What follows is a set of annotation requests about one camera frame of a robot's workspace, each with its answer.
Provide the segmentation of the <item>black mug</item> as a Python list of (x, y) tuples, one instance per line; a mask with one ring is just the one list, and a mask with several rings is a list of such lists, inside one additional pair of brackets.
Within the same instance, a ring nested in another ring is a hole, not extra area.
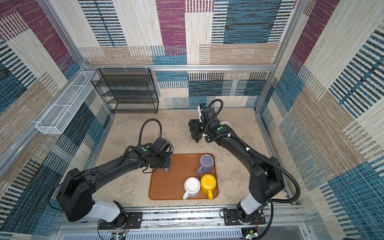
[(195, 130), (195, 131), (192, 131), (192, 132), (191, 132), (191, 137), (192, 137), (192, 139), (193, 139), (196, 143), (198, 143), (199, 140), (203, 137), (203, 133), (200, 132), (199, 130)]

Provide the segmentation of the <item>purple mug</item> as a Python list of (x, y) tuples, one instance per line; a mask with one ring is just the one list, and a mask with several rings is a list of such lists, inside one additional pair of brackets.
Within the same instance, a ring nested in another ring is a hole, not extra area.
[(214, 168), (214, 158), (211, 155), (203, 155), (200, 158), (197, 174), (210, 174)]

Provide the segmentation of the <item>light blue mug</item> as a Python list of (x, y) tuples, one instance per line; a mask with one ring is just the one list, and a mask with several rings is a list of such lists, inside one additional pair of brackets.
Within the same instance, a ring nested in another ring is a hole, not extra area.
[(228, 127), (232, 128), (232, 124), (230, 122), (227, 122), (227, 121), (222, 121), (220, 122), (221, 125), (227, 125)]

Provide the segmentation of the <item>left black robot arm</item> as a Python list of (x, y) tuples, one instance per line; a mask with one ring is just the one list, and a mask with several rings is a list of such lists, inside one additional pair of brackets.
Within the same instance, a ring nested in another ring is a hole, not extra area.
[(173, 150), (168, 140), (158, 137), (154, 143), (128, 146), (119, 158), (98, 167), (70, 170), (64, 181), (55, 187), (61, 211), (69, 222), (97, 219), (121, 229), (128, 224), (124, 207), (117, 201), (103, 202), (93, 194), (109, 182), (137, 169), (142, 169), (144, 174), (153, 174), (158, 169), (168, 170)]

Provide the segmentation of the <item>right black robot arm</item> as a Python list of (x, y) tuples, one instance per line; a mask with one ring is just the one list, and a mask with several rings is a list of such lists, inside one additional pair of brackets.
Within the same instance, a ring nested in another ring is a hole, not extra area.
[[(192, 138), (198, 142), (204, 138), (207, 143), (217, 145), (234, 155), (250, 173), (249, 193), (237, 204), (237, 215), (241, 224), (249, 224), (256, 213), (272, 203), (293, 203), (301, 195), (296, 179), (280, 165), (275, 157), (266, 157), (245, 143), (227, 124), (221, 124), (218, 115), (222, 110), (213, 108), (214, 103), (222, 104), (221, 99), (210, 104), (198, 106), (199, 118), (189, 122)], [(295, 194), (289, 199), (276, 199), (275, 196), (285, 188), (284, 177), (295, 187)]]

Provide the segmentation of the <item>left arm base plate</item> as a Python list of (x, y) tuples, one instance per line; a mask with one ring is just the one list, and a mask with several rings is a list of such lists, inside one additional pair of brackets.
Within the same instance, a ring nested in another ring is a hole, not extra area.
[(120, 214), (112, 222), (101, 220), (98, 224), (99, 230), (123, 231), (128, 229), (139, 229), (143, 220), (143, 212), (128, 212), (125, 215)]

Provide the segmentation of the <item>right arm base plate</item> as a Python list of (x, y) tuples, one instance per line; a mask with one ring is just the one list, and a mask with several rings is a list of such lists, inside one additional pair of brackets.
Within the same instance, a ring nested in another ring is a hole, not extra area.
[(251, 220), (241, 221), (237, 210), (223, 208), (219, 211), (219, 215), (224, 219), (225, 226), (236, 225), (264, 225), (266, 224), (266, 218), (263, 211), (257, 212)]

